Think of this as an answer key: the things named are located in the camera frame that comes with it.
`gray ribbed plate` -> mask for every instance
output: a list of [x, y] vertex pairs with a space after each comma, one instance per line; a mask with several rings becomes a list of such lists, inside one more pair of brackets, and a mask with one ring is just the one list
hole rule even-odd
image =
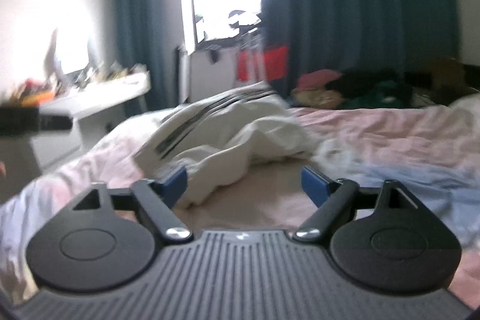
[[137, 280], [98, 295], [42, 290], [22, 320], [461, 320], [471, 312], [447, 290], [395, 298], [340, 276], [327, 252], [283, 231], [205, 231], [164, 248]]

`white desk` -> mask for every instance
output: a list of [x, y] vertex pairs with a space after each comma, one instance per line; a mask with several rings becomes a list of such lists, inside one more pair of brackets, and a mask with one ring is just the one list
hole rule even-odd
[[109, 82], [88, 85], [83, 91], [57, 98], [40, 106], [45, 114], [68, 113], [70, 132], [42, 132], [0, 139], [0, 161], [6, 178], [0, 178], [0, 203], [18, 193], [38, 176], [51, 172], [90, 150], [102, 137], [125, 120], [123, 103], [139, 99], [150, 90], [149, 73], [128, 75]]

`black stripe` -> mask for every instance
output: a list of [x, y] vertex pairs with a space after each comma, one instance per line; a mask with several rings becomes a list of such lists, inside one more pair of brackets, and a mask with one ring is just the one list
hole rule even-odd
[[214, 103], [207, 105], [191, 119], [181, 124], [155, 148], [155, 151], [160, 155], [160, 159], [164, 159], [170, 152], [172, 152], [172, 150], [174, 150], [174, 148], [176, 148], [182, 142], [182, 140], [185, 139], [185, 137], [190, 134], [191, 131], [195, 129], [195, 126], [205, 120], [207, 116], [212, 115], [222, 109], [225, 109], [226, 107], [240, 100], [255, 100], [267, 97], [269, 95], [274, 95], [276, 93], [276, 91], [271, 89], [256, 90], [242, 94], [232, 94], [220, 100], [217, 100]]

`bed sheet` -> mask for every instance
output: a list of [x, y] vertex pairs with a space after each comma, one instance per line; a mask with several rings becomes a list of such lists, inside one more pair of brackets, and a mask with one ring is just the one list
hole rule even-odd
[[[461, 100], [450, 108], [291, 111], [318, 142], [311, 160], [331, 178], [352, 178], [363, 186], [380, 183], [385, 176], [410, 180], [407, 185], [414, 187], [424, 202], [430, 202], [429, 207], [457, 235], [461, 234], [469, 250], [462, 257], [451, 289], [470, 306], [480, 305], [480, 224], [475, 211], [480, 210], [476, 168], [480, 163], [480, 96]], [[81, 159], [32, 183], [23, 191], [25, 205], [13, 204], [10, 210], [2, 207], [2, 227], [12, 226], [11, 220], [20, 223], [16, 232], [3, 233], [0, 243], [7, 256], [7, 260], [0, 260], [0, 278], [4, 289], [15, 291], [14, 301], [20, 302], [35, 292], [30, 278], [20, 285], [15, 279], [28, 273], [25, 260], [8, 259], [15, 255], [9, 249], [18, 235], [27, 242], [39, 229], [38, 221], [29, 221], [22, 212], [29, 210], [29, 216], [37, 214], [46, 221], [92, 181], [124, 187], [140, 179], [142, 172], [132, 155], [169, 115], [168, 111], [155, 112], [126, 121]], [[217, 189], [202, 205], [175, 212], [197, 233], [204, 228], [291, 231], [315, 210], [299, 180], [301, 168], [311, 160], [257, 165], [243, 179]], [[468, 214], [458, 209], [465, 205], [471, 206]]]

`silver screw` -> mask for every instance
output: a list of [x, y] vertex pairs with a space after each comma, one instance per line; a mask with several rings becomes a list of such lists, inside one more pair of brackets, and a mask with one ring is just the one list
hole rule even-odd
[[320, 231], [317, 228], [302, 228], [295, 232], [300, 240], [314, 240], [320, 236]]
[[188, 236], [191, 235], [191, 232], [187, 228], [178, 226], [175, 228], [167, 229], [165, 235], [167, 235], [172, 240], [183, 240], [188, 238]]

